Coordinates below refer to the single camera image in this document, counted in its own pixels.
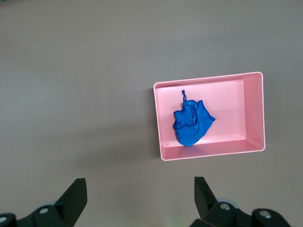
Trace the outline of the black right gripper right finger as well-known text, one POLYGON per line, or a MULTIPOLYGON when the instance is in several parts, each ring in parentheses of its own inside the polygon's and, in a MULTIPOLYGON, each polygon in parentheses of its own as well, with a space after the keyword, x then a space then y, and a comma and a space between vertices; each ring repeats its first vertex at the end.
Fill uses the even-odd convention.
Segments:
POLYGON ((289 227, 278 212, 260 208, 246 214, 231 203, 218 201, 204 177, 195 177, 195 204, 200 218, 190 227, 289 227))

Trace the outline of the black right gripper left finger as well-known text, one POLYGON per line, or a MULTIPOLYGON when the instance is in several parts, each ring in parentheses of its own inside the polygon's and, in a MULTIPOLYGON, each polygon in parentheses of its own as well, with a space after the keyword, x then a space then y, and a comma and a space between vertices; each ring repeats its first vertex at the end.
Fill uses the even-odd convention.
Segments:
POLYGON ((0 214, 0 227, 74 227, 87 200, 86 180, 78 178, 54 204, 41 206, 22 219, 13 213, 0 214))

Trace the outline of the brown table cover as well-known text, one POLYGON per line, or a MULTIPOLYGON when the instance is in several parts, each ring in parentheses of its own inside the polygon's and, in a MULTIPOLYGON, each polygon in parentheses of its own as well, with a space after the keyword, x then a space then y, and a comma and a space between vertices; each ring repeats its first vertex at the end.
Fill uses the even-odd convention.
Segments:
POLYGON ((75 227, 188 227, 195 176, 303 227, 303 0, 0 2, 0 213, 85 178, 75 227), (156 82, 253 71, 264 151, 161 160, 156 82))

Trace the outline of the blue cloth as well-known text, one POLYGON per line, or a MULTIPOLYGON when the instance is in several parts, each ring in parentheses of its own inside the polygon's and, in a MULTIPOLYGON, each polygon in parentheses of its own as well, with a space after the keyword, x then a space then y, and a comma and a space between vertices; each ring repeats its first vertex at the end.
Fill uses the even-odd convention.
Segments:
POLYGON ((210 115, 202 100, 188 100, 185 90, 182 95, 182 108, 173 114, 173 128, 178 142, 190 147, 206 135, 216 118, 210 115))

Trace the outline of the pink plastic bin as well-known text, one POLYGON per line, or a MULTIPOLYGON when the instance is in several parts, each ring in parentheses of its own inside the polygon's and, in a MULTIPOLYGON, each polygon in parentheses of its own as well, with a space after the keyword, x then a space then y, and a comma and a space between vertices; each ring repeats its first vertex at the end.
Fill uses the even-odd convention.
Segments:
POLYGON ((261 72, 157 82, 153 91, 162 160, 241 154, 265 149, 261 72), (206 135, 190 147, 178 142, 173 129, 173 113, 181 109, 183 96, 203 101, 215 118, 206 135))

